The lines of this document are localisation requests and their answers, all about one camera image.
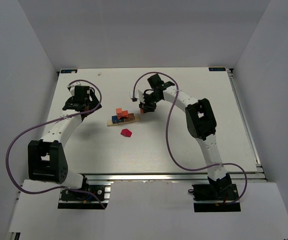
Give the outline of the small natural wood block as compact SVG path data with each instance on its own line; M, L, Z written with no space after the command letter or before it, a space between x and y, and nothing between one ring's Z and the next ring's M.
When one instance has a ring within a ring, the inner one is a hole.
M108 127L117 126L117 125L118 125L118 123L114 123L114 122L111 121L111 120L108 120L108 121L107 121L107 126L108 126Z

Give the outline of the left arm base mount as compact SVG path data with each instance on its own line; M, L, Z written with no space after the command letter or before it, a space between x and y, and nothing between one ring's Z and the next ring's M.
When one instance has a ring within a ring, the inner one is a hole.
M91 184L88 188L83 190L93 193L104 207L107 207L110 198L109 184ZM63 210L104 210L102 205L93 195L88 193L77 193L68 189L61 191L57 208Z

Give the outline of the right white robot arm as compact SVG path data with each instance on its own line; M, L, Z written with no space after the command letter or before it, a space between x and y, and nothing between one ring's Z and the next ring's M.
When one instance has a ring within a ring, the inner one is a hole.
M166 146L170 150L168 140L168 128L172 110L178 107L185 113L189 134L199 144L208 172L209 184L220 194L232 185L230 175L223 166L221 156L216 143L217 122L208 99L196 99L179 90L178 84L172 78L164 82L161 72L153 72L148 78L150 89L133 94L132 100L139 100L139 108L142 113L154 112L157 103L167 101L172 104L166 121Z

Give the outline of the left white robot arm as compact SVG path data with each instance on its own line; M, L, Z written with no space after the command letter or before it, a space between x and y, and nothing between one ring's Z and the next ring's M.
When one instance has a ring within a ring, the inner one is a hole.
M80 189L84 176L68 168L64 147L74 130L89 115L86 112L99 109L101 105L90 86L77 82L68 89L71 97L62 108L64 119L56 121L40 140L28 144L28 175L30 180Z

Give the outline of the natural wood block hotel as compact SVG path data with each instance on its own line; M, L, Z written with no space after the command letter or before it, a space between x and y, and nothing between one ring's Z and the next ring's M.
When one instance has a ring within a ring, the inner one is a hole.
M140 121L140 117L138 115L135 115L130 121L129 123L134 123L134 122L139 122Z

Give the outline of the orange arch block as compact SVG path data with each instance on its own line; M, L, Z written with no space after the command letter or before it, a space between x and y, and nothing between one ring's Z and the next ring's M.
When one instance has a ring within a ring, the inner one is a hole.
M123 119L123 117L125 117L126 115L128 115L128 111L127 110L123 110L123 116L117 116L119 119Z

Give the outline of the red roof block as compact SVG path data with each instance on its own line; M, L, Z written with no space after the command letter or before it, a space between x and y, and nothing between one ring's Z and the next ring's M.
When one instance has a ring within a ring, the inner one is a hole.
M132 132L127 128L122 129L120 134L127 138L130 138L132 136Z

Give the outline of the blue wood block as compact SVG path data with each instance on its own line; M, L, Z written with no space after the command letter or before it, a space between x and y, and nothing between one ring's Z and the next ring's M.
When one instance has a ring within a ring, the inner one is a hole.
M111 117L111 120L112 120L112 123L113 123L113 124L119 124L119 123L124 122L124 119L118 118L118 117L115 116L115 115L113 115L113 116Z

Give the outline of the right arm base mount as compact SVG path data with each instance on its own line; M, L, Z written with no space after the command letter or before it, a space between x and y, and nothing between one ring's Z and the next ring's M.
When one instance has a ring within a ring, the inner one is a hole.
M232 213L240 212L239 193L237 186L232 184L222 193L217 194L211 185L195 184L188 189L193 197L195 213Z

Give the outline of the brown wood block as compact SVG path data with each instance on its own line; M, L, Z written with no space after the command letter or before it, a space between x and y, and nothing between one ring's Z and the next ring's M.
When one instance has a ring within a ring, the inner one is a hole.
M132 114L129 113L128 115L124 116L123 119L124 119L124 122L131 122L131 121L134 121L135 117L133 113Z

